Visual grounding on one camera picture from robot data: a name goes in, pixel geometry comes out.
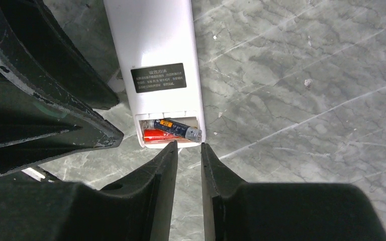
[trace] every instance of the white speck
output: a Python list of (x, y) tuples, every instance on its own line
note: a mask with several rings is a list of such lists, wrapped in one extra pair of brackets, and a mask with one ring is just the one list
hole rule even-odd
[(306, 79), (306, 80), (304, 80), (304, 85), (306, 86), (306, 88), (312, 87), (312, 83), (313, 83), (313, 80), (312, 80), (312, 79)]

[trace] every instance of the marble tile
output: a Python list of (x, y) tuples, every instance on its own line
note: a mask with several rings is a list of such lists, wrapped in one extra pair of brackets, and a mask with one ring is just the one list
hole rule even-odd
[[(102, 2), (46, 2), (109, 79), (118, 63)], [(192, 10), (207, 142), (221, 160), (250, 182), (353, 183), (386, 228), (386, 1), (193, 0)], [(42, 167), (100, 189), (156, 155), (119, 95), (99, 112), (126, 134), (120, 147)], [(200, 149), (179, 151), (170, 240), (203, 240)]]

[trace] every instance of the white plastic casing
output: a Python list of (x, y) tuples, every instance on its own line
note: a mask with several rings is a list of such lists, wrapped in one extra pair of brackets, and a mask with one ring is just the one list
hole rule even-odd
[[(205, 141), (205, 121), (190, 0), (104, 0), (122, 76), (142, 147), (139, 121), (195, 117)], [(137, 93), (132, 69), (182, 63), (185, 88)], [(200, 143), (178, 143), (179, 148)]]

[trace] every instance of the scratched black metal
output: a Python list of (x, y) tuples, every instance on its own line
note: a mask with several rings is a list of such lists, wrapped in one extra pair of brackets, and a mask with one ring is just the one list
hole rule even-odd
[(182, 63), (131, 69), (137, 93), (186, 88)]

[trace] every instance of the black battery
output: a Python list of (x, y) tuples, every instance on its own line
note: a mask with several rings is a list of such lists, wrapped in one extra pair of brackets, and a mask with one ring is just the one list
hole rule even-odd
[(175, 136), (185, 138), (192, 142), (200, 143), (202, 141), (202, 131), (188, 125), (175, 122), (170, 119), (151, 119), (148, 121), (149, 126), (164, 132), (171, 133)]

